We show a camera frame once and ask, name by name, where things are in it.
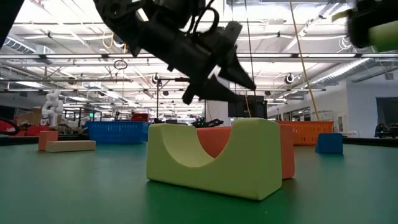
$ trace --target orange crate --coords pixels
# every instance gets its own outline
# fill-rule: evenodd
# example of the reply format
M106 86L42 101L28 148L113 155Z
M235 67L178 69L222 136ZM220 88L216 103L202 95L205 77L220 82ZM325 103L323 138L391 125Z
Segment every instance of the orange crate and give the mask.
M332 133L332 121L278 121L279 124L291 125L295 146L315 146L320 133Z

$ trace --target blue block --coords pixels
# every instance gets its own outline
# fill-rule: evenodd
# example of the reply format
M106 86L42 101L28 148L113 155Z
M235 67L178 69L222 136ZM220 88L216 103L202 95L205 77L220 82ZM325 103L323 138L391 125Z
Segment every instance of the blue block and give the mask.
M342 154L343 135L338 133L319 134L316 153Z

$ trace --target green table surface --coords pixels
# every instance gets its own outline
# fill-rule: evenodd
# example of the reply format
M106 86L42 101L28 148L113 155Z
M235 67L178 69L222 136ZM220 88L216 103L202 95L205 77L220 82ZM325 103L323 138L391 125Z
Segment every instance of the green table surface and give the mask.
M394 148L345 145L339 156L296 147L294 179L262 202L148 182L145 144L36 149L0 147L2 224L398 223Z

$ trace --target ceiling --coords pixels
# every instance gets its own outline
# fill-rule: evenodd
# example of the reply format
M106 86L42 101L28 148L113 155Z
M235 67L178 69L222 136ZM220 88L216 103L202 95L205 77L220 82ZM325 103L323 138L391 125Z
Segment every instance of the ceiling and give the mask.
M237 42L238 53L250 53L250 49L253 54L299 52L288 1L248 0L246 8L244 1L234 0L232 4L231 0L228 0L215 1L212 6L220 14L221 26L225 26L231 20L239 21L243 25ZM350 52L352 48L344 39L345 20L332 22L330 15L351 6L328 4L326 1L294 3L294 15L297 30L301 36L302 51L305 53ZM208 29L212 20L213 15L210 12L206 13L198 29ZM112 32L103 24L92 0L26 0L11 30L11 35L27 45L46 46L54 54L120 54L125 51L123 47L118 47L112 42ZM17 54L18 52L9 47L3 47L1 53ZM116 77L130 79L133 82L95 82L95 85L99 88L134 89L116 91L116 93L130 102L145 104L141 106L148 108L155 107L155 99L152 97L155 95L153 91L155 85L151 81L155 73L161 78L183 77L183 74L177 70L168 71L166 64L156 58L126 59L128 68L118 71L113 64L119 59L54 59L51 64L24 59L7 60L7 62L14 66L24 67L41 77L51 74L50 77L54 79L70 77L99 80ZM281 88L285 86L284 78L287 74L292 73L300 77L303 73L299 60L283 62L258 59L253 63L242 60L241 64L249 76L252 72L254 73L254 81L259 89ZM336 63L306 62L305 68L309 78L312 78L333 65ZM302 82L303 78L297 79L294 85ZM60 85L63 88L84 88L82 83L76 85L61 83ZM185 89L186 87L185 83L171 81L163 86L163 90ZM164 103L162 107L166 113L169 113L172 106L178 106L179 113L183 111L186 114L194 114L202 111L203 103L194 103L191 106L176 104L182 94L183 91L169 91L168 96L160 94L160 99ZM95 92L87 92L85 96L97 99L97 102L105 100ZM117 103L119 100L110 100L110 102Z

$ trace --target beige foam block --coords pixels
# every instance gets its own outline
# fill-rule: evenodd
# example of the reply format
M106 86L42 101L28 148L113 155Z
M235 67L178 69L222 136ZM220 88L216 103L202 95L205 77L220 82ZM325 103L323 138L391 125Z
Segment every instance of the beige foam block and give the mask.
M95 145L95 141L49 141L45 150L46 152L94 151Z

